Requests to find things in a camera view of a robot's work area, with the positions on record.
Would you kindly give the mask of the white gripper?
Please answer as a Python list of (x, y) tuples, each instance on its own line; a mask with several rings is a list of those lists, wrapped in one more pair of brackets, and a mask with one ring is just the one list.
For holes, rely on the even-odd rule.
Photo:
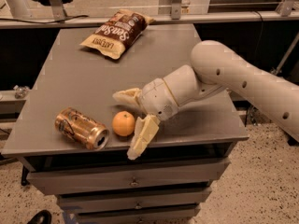
[(178, 85), (166, 78), (156, 78), (142, 90), (131, 88), (116, 91), (112, 97), (122, 105), (143, 109), (149, 114), (143, 119), (136, 120), (135, 135), (127, 151), (128, 159), (131, 161), (140, 157), (155, 137), (159, 131), (160, 120), (170, 119), (177, 114), (179, 108)]

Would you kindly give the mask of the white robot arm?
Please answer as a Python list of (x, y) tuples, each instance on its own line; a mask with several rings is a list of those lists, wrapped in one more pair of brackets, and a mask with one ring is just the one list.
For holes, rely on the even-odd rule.
[(245, 61), (218, 41), (198, 43), (191, 63), (143, 88), (117, 91), (113, 98), (133, 105), (146, 117), (137, 119), (127, 151), (130, 160), (141, 156), (159, 130), (159, 124), (194, 101), (230, 89), (249, 101), (293, 139), (299, 141), (299, 87)]

